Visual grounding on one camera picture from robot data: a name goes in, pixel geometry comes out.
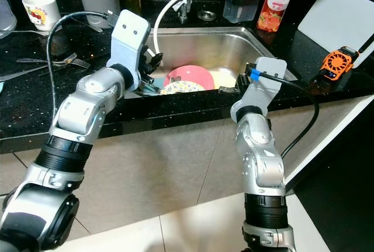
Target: stainless steel sink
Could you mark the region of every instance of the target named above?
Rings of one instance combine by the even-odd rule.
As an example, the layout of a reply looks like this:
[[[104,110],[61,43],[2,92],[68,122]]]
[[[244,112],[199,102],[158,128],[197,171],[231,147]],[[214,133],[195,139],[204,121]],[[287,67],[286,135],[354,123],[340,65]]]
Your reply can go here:
[[[274,57],[243,27],[170,28],[158,32],[164,64],[152,74],[154,78],[164,78],[183,65],[198,65],[236,79],[244,72],[246,62],[254,63],[259,56]],[[154,50],[153,32],[147,45]],[[296,80],[288,70],[285,78]]]

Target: cutting board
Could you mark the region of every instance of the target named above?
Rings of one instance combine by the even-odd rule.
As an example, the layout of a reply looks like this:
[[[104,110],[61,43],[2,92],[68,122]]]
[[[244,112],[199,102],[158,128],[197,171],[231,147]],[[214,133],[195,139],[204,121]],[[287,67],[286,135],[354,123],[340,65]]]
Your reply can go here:
[[[328,52],[348,46],[359,50],[374,33],[374,2],[316,0],[298,30]],[[360,54],[354,68],[374,51],[374,42]]]

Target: orange bottle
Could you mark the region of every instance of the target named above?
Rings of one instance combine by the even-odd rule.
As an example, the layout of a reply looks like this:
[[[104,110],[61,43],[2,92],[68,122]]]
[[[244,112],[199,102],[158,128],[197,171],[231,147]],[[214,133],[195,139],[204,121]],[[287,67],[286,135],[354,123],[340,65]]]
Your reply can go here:
[[[282,21],[289,1],[290,0],[265,0],[257,21],[257,28],[268,32],[278,31],[279,24]]]

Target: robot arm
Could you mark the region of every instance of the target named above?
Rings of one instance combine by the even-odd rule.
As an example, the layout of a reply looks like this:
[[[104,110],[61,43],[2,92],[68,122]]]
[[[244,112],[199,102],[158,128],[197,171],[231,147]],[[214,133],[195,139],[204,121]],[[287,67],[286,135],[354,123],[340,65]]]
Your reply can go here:
[[[106,114],[139,86],[140,53],[149,32],[146,20],[121,12],[107,67],[79,80],[61,104],[47,143],[9,202],[0,224],[1,252],[53,249],[66,241],[79,207],[72,191],[84,178]]]
[[[259,57],[256,70],[283,77],[286,62]],[[238,122],[236,145],[243,160],[245,221],[243,236],[250,251],[296,252],[293,229],[288,225],[283,161],[265,119],[267,106],[281,84],[251,75],[244,96],[231,108]]]

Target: pink plate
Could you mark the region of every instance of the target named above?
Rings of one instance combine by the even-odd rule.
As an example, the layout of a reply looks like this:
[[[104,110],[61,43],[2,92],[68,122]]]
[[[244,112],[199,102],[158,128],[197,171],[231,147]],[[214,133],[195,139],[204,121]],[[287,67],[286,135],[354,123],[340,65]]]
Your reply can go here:
[[[192,81],[196,84],[199,84],[205,90],[214,89],[213,77],[209,73],[209,71],[207,69],[204,69],[203,67],[186,65],[172,70],[169,74],[167,74],[165,78],[164,87],[166,87],[170,83],[171,78],[179,80],[179,78],[177,79],[177,77],[180,77],[181,81]]]

